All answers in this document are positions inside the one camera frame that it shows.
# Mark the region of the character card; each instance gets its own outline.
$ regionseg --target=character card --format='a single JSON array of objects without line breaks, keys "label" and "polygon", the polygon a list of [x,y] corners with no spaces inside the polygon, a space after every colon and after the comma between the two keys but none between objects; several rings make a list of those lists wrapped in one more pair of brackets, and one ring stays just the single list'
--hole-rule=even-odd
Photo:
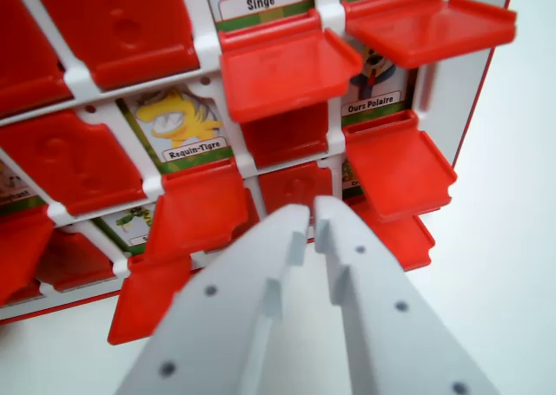
[{"label": "character card", "polygon": [[136,255],[145,253],[154,215],[155,204],[153,203],[107,214],[93,221],[124,252]]},{"label": "character card", "polygon": [[215,107],[183,86],[117,101],[163,174],[232,156]]}]

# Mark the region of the white surface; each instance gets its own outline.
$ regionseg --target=white surface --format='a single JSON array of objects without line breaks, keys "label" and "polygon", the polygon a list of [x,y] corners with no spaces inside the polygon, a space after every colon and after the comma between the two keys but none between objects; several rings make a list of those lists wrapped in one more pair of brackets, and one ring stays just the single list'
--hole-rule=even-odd
[{"label": "white surface", "polygon": [[[502,394],[553,394],[553,0],[511,7],[519,34],[494,55],[453,202],[424,217],[437,241],[433,263],[409,277]],[[292,275],[297,298],[273,330],[263,393],[346,393],[340,313],[325,306],[323,269],[309,253]],[[106,343],[115,306],[111,298],[1,327],[2,393],[114,391],[144,345]]]},{"label": "white surface", "polygon": [[341,306],[354,395],[497,394],[347,204],[317,197],[314,218],[314,248],[326,255],[330,300]]},{"label": "white surface", "polygon": [[[195,276],[174,297],[117,394],[255,395],[288,277],[303,262],[309,215],[299,205],[273,212]],[[177,373],[158,378],[168,361]]]}]

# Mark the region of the yellow cartoon character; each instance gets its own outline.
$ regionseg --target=yellow cartoon character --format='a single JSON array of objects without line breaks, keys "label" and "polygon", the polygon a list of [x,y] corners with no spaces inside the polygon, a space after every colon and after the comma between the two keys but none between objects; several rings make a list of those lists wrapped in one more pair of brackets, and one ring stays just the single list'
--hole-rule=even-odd
[{"label": "yellow cartoon character", "polygon": [[136,117],[142,122],[154,122],[150,133],[171,140],[172,148],[194,137],[199,141],[214,139],[216,130],[222,126],[207,116],[204,106],[188,96],[182,98],[177,89],[171,89],[157,102],[139,107]]}]

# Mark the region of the cartoon character picture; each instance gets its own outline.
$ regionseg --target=cartoon character picture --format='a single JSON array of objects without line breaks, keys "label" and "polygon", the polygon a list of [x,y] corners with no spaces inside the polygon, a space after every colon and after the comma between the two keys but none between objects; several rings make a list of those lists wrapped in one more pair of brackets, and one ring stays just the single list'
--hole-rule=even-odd
[{"label": "cartoon character picture", "polygon": [[198,100],[171,89],[160,100],[152,101],[160,92],[139,99],[135,116],[141,122],[152,123],[150,133],[171,141],[178,148],[189,140],[207,141],[218,136],[222,124],[209,117],[209,111]]},{"label": "cartoon character picture", "polygon": [[394,75],[396,66],[373,49],[368,50],[363,71],[349,82],[358,87],[358,100],[366,100],[373,96],[373,86],[385,82]]},{"label": "cartoon character picture", "polygon": [[150,228],[153,222],[151,212],[145,207],[133,207],[126,210],[126,214],[119,219],[116,219],[116,225],[121,227],[124,233],[128,233],[126,227],[131,227],[131,221],[135,219],[143,219],[147,226]]},{"label": "cartoon character picture", "polygon": [[19,176],[12,174],[0,161],[0,194],[26,187],[27,184]]}]

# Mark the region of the hole in plastic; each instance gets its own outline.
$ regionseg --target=hole in plastic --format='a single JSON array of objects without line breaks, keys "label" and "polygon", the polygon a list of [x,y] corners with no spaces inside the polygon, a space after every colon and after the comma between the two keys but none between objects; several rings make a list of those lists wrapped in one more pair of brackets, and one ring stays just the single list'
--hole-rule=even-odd
[{"label": "hole in plastic", "polygon": [[406,301],[398,301],[395,304],[396,310],[402,311],[403,313],[409,309],[409,305]]},{"label": "hole in plastic", "polygon": [[164,362],[160,366],[160,374],[163,378],[167,378],[172,376],[175,372],[175,363],[174,362]]},{"label": "hole in plastic", "polygon": [[467,395],[469,393],[467,386],[461,382],[454,382],[452,389],[453,393],[457,393],[458,395]]},{"label": "hole in plastic", "polygon": [[205,288],[205,295],[208,297],[212,297],[213,295],[216,295],[216,293],[218,293],[218,288],[214,285],[209,285]]}]

